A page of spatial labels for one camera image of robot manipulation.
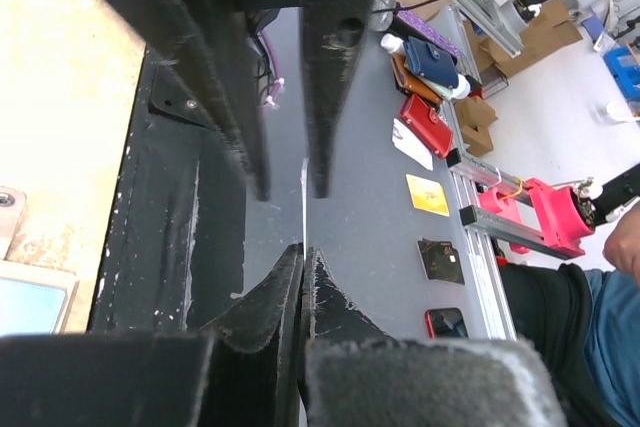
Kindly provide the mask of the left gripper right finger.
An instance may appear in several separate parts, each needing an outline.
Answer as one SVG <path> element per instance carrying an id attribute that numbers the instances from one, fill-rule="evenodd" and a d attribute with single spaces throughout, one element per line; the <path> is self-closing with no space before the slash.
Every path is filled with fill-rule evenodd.
<path id="1" fill-rule="evenodd" d="M 305 268 L 311 426 L 564 426 L 551 378 L 521 341 L 398 340 L 335 284 L 321 251 Z"/>

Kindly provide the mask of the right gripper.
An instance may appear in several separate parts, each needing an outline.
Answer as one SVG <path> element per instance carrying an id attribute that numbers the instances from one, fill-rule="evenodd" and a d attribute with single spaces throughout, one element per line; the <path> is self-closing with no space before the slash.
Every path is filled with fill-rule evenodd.
<path id="1" fill-rule="evenodd" d="M 219 131 L 255 196 L 270 194 L 251 49 L 237 11 L 297 7 L 312 185 L 330 192 L 334 143 L 374 0 L 105 0 L 166 62 Z"/>

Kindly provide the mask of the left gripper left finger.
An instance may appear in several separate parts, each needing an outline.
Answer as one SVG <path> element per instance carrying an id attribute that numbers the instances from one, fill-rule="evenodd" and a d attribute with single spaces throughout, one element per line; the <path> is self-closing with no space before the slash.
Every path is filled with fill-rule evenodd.
<path id="1" fill-rule="evenodd" d="M 303 248 L 190 332 L 6 337 L 5 426 L 294 426 Z"/>

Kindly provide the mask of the beige leather card holder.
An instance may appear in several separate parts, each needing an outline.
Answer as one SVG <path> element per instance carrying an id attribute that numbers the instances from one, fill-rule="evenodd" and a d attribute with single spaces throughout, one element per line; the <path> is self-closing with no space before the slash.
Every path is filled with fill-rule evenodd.
<path id="1" fill-rule="evenodd" d="M 76 277 L 68 272 L 9 261 L 7 255 L 26 205 L 26 195 L 10 187 L 1 188 L 1 280 L 11 279 L 44 286 L 58 287 L 66 292 L 66 300 L 53 333 L 63 330 L 71 302 L 77 290 Z"/>

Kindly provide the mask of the blue credit cards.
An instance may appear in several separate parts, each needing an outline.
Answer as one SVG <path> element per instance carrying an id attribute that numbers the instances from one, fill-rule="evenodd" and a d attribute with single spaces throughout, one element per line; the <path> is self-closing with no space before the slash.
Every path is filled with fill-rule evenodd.
<path id="1" fill-rule="evenodd" d="M 1 280 L 1 335 L 53 333 L 66 292 L 58 287 Z"/>

